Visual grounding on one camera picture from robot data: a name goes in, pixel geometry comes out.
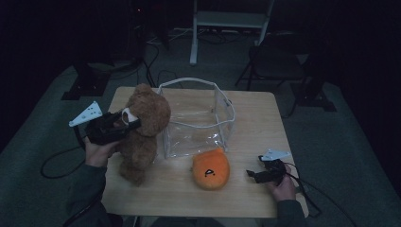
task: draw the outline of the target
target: hand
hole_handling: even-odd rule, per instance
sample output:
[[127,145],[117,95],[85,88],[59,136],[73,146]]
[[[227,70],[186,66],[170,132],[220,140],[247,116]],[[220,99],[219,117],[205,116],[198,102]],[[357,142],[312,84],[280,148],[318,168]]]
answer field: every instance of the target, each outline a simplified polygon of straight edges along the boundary
[[[285,166],[287,173],[291,173],[291,168],[286,164]],[[288,174],[278,186],[276,182],[266,183],[266,186],[276,201],[295,200],[295,185]]]
[[102,167],[107,166],[108,160],[114,153],[114,147],[119,141],[107,145],[92,144],[88,137],[85,137],[86,159],[88,166]]

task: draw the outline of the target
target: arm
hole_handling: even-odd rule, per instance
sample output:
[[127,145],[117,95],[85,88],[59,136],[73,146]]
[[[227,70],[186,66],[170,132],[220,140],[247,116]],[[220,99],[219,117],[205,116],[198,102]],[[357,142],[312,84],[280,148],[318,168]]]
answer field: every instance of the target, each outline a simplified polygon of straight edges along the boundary
[[105,173],[109,157],[113,155],[113,147],[117,142],[98,146],[85,138],[86,158],[77,174],[77,179],[69,189],[66,206],[68,217],[73,217],[82,209],[90,206],[68,226],[112,226],[106,209],[100,202],[106,183]]
[[266,183],[268,190],[277,202],[276,227],[303,227],[307,226],[301,204],[295,198],[295,185],[286,174],[283,181]]

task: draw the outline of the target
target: teddy bear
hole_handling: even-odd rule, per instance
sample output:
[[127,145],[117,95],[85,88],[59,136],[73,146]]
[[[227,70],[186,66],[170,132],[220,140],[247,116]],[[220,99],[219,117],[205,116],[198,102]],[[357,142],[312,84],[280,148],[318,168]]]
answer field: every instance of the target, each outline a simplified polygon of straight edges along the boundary
[[156,136],[167,127],[171,109],[167,100],[147,84],[136,86],[126,107],[131,115],[140,119],[141,126],[130,131],[115,149],[123,157],[120,175],[139,186],[145,180],[146,169],[156,158]]

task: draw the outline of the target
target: black chair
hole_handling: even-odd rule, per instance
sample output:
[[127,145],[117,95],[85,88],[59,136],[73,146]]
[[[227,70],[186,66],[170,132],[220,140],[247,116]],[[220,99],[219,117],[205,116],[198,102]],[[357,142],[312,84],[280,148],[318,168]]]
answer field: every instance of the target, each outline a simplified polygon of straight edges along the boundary
[[[260,45],[250,48],[250,60],[237,79],[235,86],[241,80],[247,80],[247,90],[249,91],[254,80],[278,80],[280,82],[277,87],[285,81],[298,80],[301,82],[300,90],[304,89],[306,75],[299,57],[303,55],[307,57],[311,54],[311,46],[311,39],[302,33],[279,31],[267,34]],[[297,99],[298,96],[296,96],[289,114],[283,117],[293,114]]]

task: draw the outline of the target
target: sleeve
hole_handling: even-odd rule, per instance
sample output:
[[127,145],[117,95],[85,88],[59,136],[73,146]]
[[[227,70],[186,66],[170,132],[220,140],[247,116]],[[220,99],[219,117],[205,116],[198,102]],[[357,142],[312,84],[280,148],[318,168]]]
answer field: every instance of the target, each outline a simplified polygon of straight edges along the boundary
[[87,165],[82,165],[78,169],[78,176],[69,189],[68,201],[66,204],[68,217],[73,218],[91,203],[93,205],[85,210],[81,216],[75,218],[68,226],[112,226],[106,209],[100,201],[106,183],[106,171],[107,167]]
[[304,211],[298,201],[277,202],[276,227],[306,227]]

